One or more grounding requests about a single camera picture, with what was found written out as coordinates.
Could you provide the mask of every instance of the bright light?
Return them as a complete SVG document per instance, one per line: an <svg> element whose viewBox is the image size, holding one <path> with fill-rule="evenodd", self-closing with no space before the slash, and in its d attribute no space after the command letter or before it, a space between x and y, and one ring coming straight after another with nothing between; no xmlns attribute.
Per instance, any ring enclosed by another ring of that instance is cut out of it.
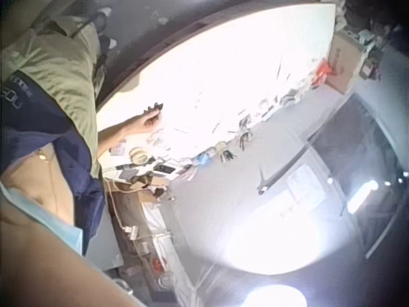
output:
<svg viewBox="0 0 409 307"><path fill-rule="evenodd" d="M307 300L297 289L271 285L252 291L242 307L307 307Z"/></svg>
<svg viewBox="0 0 409 307"><path fill-rule="evenodd" d="M273 275L298 270L320 254L318 225L306 214L281 217L285 200L267 203L231 233L229 264L243 271Z"/></svg>
<svg viewBox="0 0 409 307"><path fill-rule="evenodd" d="M375 180L371 180L363 184L362 187L359 188L359 190L348 202L347 204L348 212L351 214L356 213L356 211L368 197L369 193L371 193L371 191L377 190L378 188L379 188L378 183Z"/></svg>

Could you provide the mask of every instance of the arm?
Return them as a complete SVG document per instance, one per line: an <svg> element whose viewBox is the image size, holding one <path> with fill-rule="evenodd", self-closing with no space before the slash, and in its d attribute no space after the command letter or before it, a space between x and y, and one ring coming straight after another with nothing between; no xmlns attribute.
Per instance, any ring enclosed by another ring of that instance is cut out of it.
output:
<svg viewBox="0 0 409 307"><path fill-rule="evenodd" d="M101 157L104 152L129 135L153 131L160 123L161 116L158 109L153 109L149 113L137 115L123 123L100 131L98 133L97 157Z"/></svg>

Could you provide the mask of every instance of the cardboard box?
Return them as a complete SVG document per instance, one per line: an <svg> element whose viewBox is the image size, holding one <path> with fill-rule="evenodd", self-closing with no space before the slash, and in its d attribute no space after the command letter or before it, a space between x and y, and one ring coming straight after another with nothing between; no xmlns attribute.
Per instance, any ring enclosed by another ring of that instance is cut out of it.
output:
<svg viewBox="0 0 409 307"><path fill-rule="evenodd" d="M328 62L335 75L329 75L326 83L341 94L348 93L359 76L360 69L367 54L365 47L347 33L340 31L334 34Z"/></svg>

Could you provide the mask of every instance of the light blue mask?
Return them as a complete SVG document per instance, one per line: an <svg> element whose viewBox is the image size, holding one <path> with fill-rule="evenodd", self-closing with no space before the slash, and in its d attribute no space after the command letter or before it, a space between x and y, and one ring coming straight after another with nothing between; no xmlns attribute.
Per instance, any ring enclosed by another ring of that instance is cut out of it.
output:
<svg viewBox="0 0 409 307"><path fill-rule="evenodd" d="M25 198L16 189L6 189L0 182L4 197L27 216L43 224L78 254L82 254L82 230L60 220L35 202Z"/></svg>

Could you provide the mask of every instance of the person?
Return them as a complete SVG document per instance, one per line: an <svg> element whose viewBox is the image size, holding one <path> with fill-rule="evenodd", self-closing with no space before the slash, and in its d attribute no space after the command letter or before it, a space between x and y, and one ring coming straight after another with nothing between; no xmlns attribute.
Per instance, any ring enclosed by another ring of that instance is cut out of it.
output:
<svg viewBox="0 0 409 307"><path fill-rule="evenodd" d="M84 262L105 205L98 158L154 131L151 109L97 132L92 22L53 20L1 57L1 288L5 306L135 306Z"/></svg>

